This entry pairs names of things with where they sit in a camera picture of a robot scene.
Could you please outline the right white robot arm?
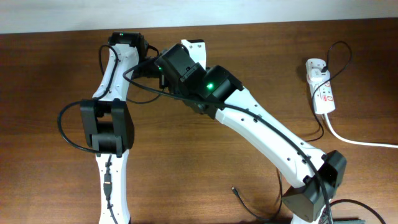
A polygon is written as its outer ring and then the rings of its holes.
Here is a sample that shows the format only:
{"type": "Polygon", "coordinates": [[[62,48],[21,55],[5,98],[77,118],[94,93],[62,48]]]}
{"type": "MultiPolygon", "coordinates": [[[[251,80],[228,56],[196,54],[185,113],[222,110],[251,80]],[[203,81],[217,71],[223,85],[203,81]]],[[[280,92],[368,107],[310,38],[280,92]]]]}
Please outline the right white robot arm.
{"type": "Polygon", "coordinates": [[[195,112],[233,129],[265,155],[290,184],[282,201],[292,223],[317,223],[331,207],[341,185],[346,158],[328,153],[296,136],[270,115],[227,69],[205,70],[182,44],[175,44],[155,64],[174,96],[195,112]]]}

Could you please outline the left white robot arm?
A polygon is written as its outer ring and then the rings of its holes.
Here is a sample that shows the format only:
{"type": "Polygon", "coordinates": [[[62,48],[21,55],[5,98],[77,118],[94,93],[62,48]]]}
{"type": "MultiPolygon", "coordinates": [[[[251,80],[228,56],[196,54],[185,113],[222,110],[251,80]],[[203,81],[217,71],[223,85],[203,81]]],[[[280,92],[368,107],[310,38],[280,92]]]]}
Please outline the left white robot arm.
{"type": "Polygon", "coordinates": [[[126,167],[134,143],[134,124],[126,99],[131,68],[146,59],[149,44],[141,33],[113,32],[108,65],[90,100],[80,103],[86,143],[95,155],[100,175],[100,223],[130,223],[126,167]]]}

